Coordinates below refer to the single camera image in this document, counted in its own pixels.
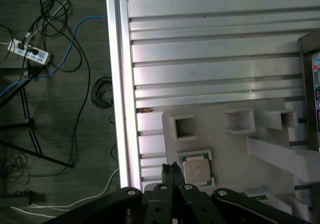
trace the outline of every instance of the power strip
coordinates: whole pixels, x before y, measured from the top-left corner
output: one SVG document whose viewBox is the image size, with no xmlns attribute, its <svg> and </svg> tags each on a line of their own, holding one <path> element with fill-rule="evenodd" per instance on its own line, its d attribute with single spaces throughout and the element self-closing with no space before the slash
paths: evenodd
<svg viewBox="0 0 320 224">
<path fill-rule="evenodd" d="M 19 40 L 13 40 L 14 44 L 11 45 L 12 41 L 10 41 L 10 44 L 8 46 L 8 50 L 10 50 L 11 52 L 17 54 L 17 55 L 20 55 L 22 57 L 26 57 L 26 59 L 29 59 L 29 60 L 32 60 L 32 61 L 35 61 L 39 64 L 42 64 L 42 65 L 46 65 L 48 62 L 50 62 L 50 54 L 46 51 L 43 51 L 41 49 L 38 49 L 36 47 L 33 47 L 31 45 L 28 45 L 28 47 L 34 49 L 34 50 L 38 50 L 39 53 L 34 55 L 31 51 L 29 51 L 27 54 L 26 54 L 26 50 L 21 50 L 18 48 L 18 44 L 21 43 L 21 41 Z"/>
</svg>

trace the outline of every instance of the gray carpet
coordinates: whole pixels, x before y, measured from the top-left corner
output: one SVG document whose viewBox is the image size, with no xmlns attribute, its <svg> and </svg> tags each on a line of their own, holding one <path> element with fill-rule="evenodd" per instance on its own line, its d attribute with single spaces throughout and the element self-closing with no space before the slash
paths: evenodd
<svg viewBox="0 0 320 224">
<path fill-rule="evenodd" d="M 91 15 L 106 15 L 106 0 L 71 0 L 73 10 L 69 26 L 73 29 L 77 22 Z M 0 24 L 10 27 L 22 39 L 32 22 L 40 15 L 38 0 L 0 0 Z M 82 45 L 90 64 L 91 85 L 101 76 L 111 76 L 108 27 L 106 19 L 94 19 L 85 22 L 78 30 L 77 39 Z M 0 42 L 8 42 L 10 36 L 0 29 Z M 58 64 L 68 47 L 64 37 L 47 40 L 47 50 Z M 32 45 L 42 48 L 39 37 Z M 0 46 L 0 59 L 6 54 L 6 47 Z M 9 59 L 21 59 L 10 55 Z M 63 66 L 70 70 L 79 64 L 79 54 L 73 50 Z M 20 71 L 0 69 L 0 89 L 17 80 Z M 67 161 L 70 154 L 72 131 L 77 114 L 84 101 L 88 83 L 88 68 L 85 62 L 74 73 L 58 71 L 51 78 L 31 82 L 27 88 L 31 116 L 35 120 L 38 140 L 45 155 L 61 161 Z M 13 98 L 0 110 L 0 125 L 22 122 L 23 112 L 19 96 Z M 59 172 L 62 167 L 28 156 L 31 166 L 31 179 L 28 185 L 27 175 L 5 187 L 1 182 L 0 193 L 14 193 L 16 190 L 31 190 L 36 193 L 34 203 L 68 205 L 78 199 L 101 192 L 111 173 L 118 164 L 110 156 L 111 147 L 116 143 L 115 127 L 108 122 L 113 109 L 97 109 L 89 98 L 81 115 L 77 128 L 77 149 L 73 162 L 76 166 L 64 174 L 55 177 L 37 177 Z M 25 130 L 0 132 L 0 140 L 10 140 L 16 145 L 32 149 L 28 132 Z M 0 154 L 8 155 L 9 150 L 0 148 Z M 107 192 L 119 188 L 118 174 L 115 175 Z M 60 215 L 61 211 L 51 209 L 34 210 L 48 215 Z M 0 223 L 43 223 L 45 217 L 30 216 L 16 210 L 0 209 Z"/>
</svg>

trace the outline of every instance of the screw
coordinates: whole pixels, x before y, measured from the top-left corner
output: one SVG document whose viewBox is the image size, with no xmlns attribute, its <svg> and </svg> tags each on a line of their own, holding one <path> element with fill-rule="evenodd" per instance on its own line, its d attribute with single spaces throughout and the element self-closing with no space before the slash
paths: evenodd
<svg viewBox="0 0 320 224">
<path fill-rule="evenodd" d="M 191 190 L 192 189 L 191 185 L 185 185 L 184 187 L 185 187 L 186 190 Z"/>
<path fill-rule="evenodd" d="M 228 193 L 224 190 L 221 190 L 218 192 L 219 195 L 228 195 Z"/>
<path fill-rule="evenodd" d="M 134 190 L 130 190 L 127 192 L 128 195 L 134 195 L 136 192 Z"/>
</svg>

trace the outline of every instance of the white cable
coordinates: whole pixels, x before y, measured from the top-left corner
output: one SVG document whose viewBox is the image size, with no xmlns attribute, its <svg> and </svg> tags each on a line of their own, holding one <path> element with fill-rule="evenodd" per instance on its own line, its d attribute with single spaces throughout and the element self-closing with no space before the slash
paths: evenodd
<svg viewBox="0 0 320 224">
<path fill-rule="evenodd" d="M 69 0 L 65 0 L 64 3 L 51 15 L 51 17 L 54 17 L 57 13 L 59 13 L 59 11 L 66 5 L 66 3 L 67 3 L 68 1 L 69 1 Z M 50 21 L 51 21 L 51 19 L 49 19 L 48 21 L 46 21 L 46 23 L 45 23 L 45 25 L 44 25 L 43 27 L 47 26 L 47 24 L 48 24 Z M 31 39 L 33 36 L 35 36 L 35 34 L 38 33 L 39 30 L 41 30 L 43 27 L 38 28 L 37 31 L 35 31 L 32 35 L 30 35 L 30 36 L 28 37 L 27 41 L 25 42 L 25 45 L 24 45 L 24 46 L 28 46 L 30 39 Z"/>
<path fill-rule="evenodd" d="M 31 208 L 47 208 L 46 206 L 36 205 L 36 204 L 31 204 L 28 207 L 31 207 Z M 53 210 L 70 211 L 68 209 L 59 209 L 59 208 L 54 208 L 54 207 L 50 207 L 50 208 L 53 209 Z"/>
<path fill-rule="evenodd" d="M 85 201 L 85 200 L 89 200 L 89 199 L 92 199 L 92 198 L 99 197 L 99 196 L 103 195 L 103 194 L 106 192 L 106 190 L 109 188 L 109 185 L 110 185 L 110 182 L 111 182 L 113 176 L 114 176 L 118 171 L 119 171 L 119 169 L 115 170 L 115 171 L 111 174 L 111 176 L 110 176 L 110 178 L 109 178 L 109 180 L 108 180 L 108 182 L 107 182 L 104 190 L 103 190 L 101 193 L 97 194 L 97 195 L 90 196 L 90 197 L 87 197 L 87 198 L 78 200 L 78 201 L 76 201 L 76 202 L 74 202 L 74 203 L 72 203 L 72 204 L 70 204 L 70 205 L 42 205 L 41 208 L 69 208 L 69 207 L 72 207 L 72 206 L 78 204 L 79 202 L 82 202 L 82 201 Z"/>
<path fill-rule="evenodd" d="M 15 209 L 15 210 L 18 210 L 18 211 L 21 211 L 21 212 L 23 212 L 23 213 L 25 213 L 25 214 L 29 214 L 29 215 L 38 215 L 38 216 L 44 216 L 44 217 L 49 217 L 49 218 L 56 218 L 56 216 L 33 213 L 33 212 L 21 210 L 21 209 L 19 209 L 19 208 L 17 208 L 17 207 L 14 207 L 14 206 L 10 206 L 10 208 Z"/>
</svg>

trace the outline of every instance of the power cord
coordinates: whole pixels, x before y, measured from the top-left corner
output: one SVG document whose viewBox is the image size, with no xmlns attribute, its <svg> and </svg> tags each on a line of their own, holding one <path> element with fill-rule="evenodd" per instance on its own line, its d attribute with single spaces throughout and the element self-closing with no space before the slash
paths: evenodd
<svg viewBox="0 0 320 224">
<path fill-rule="evenodd" d="M 72 206 L 74 206 L 74 205 L 76 205 L 76 204 L 78 204 L 78 203 L 80 203 L 80 202 L 83 202 L 83 201 L 85 201 L 85 200 L 90 200 L 90 199 L 97 198 L 97 197 L 103 195 L 103 194 L 108 190 L 112 178 L 114 177 L 114 175 L 115 175 L 118 171 L 119 171 L 119 169 L 116 169 L 116 170 L 111 174 L 111 176 L 110 176 L 110 178 L 109 178 L 109 180 L 108 180 L 108 182 L 107 182 L 104 190 L 103 190 L 101 193 L 97 194 L 97 195 L 93 195 L 93 196 L 90 196 L 90 197 L 83 198 L 83 199 L 81 199 L 81 200 L 77 200 L 76 202 L 74 202 L 74 203 L 72 203 L 72 204 L 70 204 L 70 205 L 37 205 L 37 204 L 31 204 L 31 205 L 29 205 L 29 207 L 31 207 L 31 208 L 50 208 L 50 209 L 54 209 L 54 210 L 69 211 L 69 210 L 67 210 L 67 209 L 60 209 L 60 208 L 70 208 L 70 207 L 72 207 Z M 19 209 L 19 208 L 14 207 L 14 206 L 11 206 L 11 208 L 12 208 L 12 209 L 15 209 L 15 210 L 18 210 L 18 211 L 21 211 L 21 212 L 23 212 L 23 213 L 25 213 L 25 214 L 44 216 L 44 217 L 48 217 L 48 218 L 55 218 L 55 217 L 56 217 L 56 216 L 43 215 L 43 214 L 39 214 L 39 213 L 34 213 L 34 212 L 25 211 L 25 210 Z"/>
<path fill-rule="evenodd" d="M 4 59 L 6 60 L 6 59 L 8 58 L 8 56 L 9 56 L 9 54 L 10 54 L 10 50 L 11 50 L 12 45 L 13 45 L 13 43 L 14 43 L 14 36 L 15 36 L 15 34 L 13 33 L 13 31 L 12 31 L 11 29 L 9 29 L 9 28 L 8 28 L 7 26 L 5 26 L 5 25 L 1 25 L 1 24 L 0 24 L 0 27 L 6 29 L 6 30 L 9 32 L 10 37 L 11 37 L 10 48 L 9 48 L 9 50 L 8 50 L 5 58 L 4 58 Z"/>
<path fill-rule="evenodd" d="M 90 19 L 95 19 L 95 18 L 106 19 L 105 16 L 99 16 L 99 15 L 86 17 L 86 18 L 82 19 L 82 20 L 76 25 L 76 27 L 75 27 L 75 29 L 74 29 L 74 31 L 73 31 L 73 35 L 72 35 L 72 36 L 75 35 L 75 33 L 77 32 L 78 27 L 79 27 L 83 22 L 85 22 L 85 21 L 87 21 L 87 20 L 90 20 Z M 49 73 L 47 73 L 47 74 L 45 74 L 45 75 L 37 76 L 37 77 L 34 77 L 34 78 L 29 78 L 29 79 L 26 79 L 26 80 L 20 80 L 20 81 L 18 81 L 18 82 L 14 82 L 14 83 L 8 85 L 5 89 L 2 90 L 2 92 L 0 93 L 0 97 L 2 97 L 3 94 L 4 94 L 8 89 L 10 89 L 12 86 L 15 86 L 15 85 L 17 85 L 17 84 L 23 83 L 23 82 L 28 81 L 28 80 L 38 80 L 38 79 L 46 78 L 46 77 L 54 74 L 54 73 L 65 63 L 67 57 L 69 56 L 69 53 L 70 53 L 70 51 L 71 51 L 71 49 L 72 49 L 72 46 L 74 45 L 73 40 L 74 40 L 74 38 L 72 38 L 72 42 L 70 43 L 69 48 L 68 48 L 65 56 L 64 56 L 64 58 L 62 59 L 62 61 L 60 62 L 60 64 L 57 66 L 57 68 L 55 68 L 54 70 L 50 71 Z"/>
</svg>

